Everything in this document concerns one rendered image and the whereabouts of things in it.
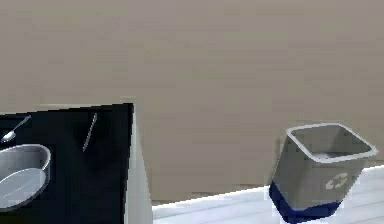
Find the silver butter knife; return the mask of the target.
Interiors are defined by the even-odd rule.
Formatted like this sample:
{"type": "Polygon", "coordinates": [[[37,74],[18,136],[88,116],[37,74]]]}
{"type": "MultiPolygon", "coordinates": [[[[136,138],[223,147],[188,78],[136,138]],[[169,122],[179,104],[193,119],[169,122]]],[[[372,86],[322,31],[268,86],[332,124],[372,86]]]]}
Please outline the silver butter knife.
{"type": "Polygon", "coordinates": [[[86,139],[85,139],[83,147],[82,147],[82,151],[83,152],[86,151],[86,149],[87,149],[87,147],[89,145],[89,142],[90,142],[90,139],[91,139],[91,136],[92,136],[92,132],[93,132],[93,129],[94,129],[95,124],[97,122],[97,119],[98,119],[98,114],[95,112],[94,115],[93,115],[93,118],[92,118],[91,125],[90,125],[90,127],[88,129],[86,139]]]}

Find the black topped white counter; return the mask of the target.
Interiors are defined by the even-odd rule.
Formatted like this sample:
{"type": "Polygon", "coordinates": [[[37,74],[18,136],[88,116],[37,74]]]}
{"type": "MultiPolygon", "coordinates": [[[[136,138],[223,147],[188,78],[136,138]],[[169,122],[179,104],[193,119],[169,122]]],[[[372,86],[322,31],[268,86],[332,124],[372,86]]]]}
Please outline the black topped white counter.
{"type": "Polygon", "coordinates": [[[132,103],[0,114],[0,139],[31,118],[0,151],[40,144],[51,152],[50,181],[30,203],[0,212],[0,224],[144,224],[130,194],[136,170],[137,129],[132,103]],[[98,119],[82,151],[94,113],[98,119]]]}

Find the grey bin with blue base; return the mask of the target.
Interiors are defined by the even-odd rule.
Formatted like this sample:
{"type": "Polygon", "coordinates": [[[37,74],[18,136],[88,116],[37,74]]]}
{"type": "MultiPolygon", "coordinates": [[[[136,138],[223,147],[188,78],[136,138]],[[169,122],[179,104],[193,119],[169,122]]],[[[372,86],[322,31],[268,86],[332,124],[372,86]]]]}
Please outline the grey bin with blue base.
{"type": "Polygon", "coordinates": [[[341,123],[288,128],[269,197],[288,224],[329,217],[377,154],[372,143],[341,123]]]}

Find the silver metal pan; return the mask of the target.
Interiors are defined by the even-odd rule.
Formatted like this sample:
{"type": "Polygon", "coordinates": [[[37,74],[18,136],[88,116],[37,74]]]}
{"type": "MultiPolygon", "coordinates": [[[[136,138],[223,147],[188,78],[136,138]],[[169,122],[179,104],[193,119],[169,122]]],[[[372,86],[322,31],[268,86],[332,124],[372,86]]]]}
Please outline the silver metal pan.
{"type": "Polygon", "coordinates": [[[50,181],[51,152],[40,144],[0,151],[0,212],[16,210],[43,192],[50,181]]]}

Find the silver spoon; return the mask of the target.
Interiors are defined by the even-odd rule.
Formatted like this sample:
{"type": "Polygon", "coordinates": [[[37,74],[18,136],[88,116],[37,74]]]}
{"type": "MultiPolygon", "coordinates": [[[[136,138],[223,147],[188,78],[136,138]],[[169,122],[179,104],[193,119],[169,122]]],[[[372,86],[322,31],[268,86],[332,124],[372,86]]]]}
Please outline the silver spoon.
{"type": "Polygon", "coordinates": [[[31,118],[30,115],[26,116],[22,121],[20,121],[11,131],[7,132],[5,135],[2,136],[2,138],[0,139],[0,143],[6,143],[6,142],[10,142],[11,140],[13,140],[15,137],[16,137],[16,133],[15,131],[20,127],[22,126],[23,124],[25,124],[29,119],[31,118]]]}

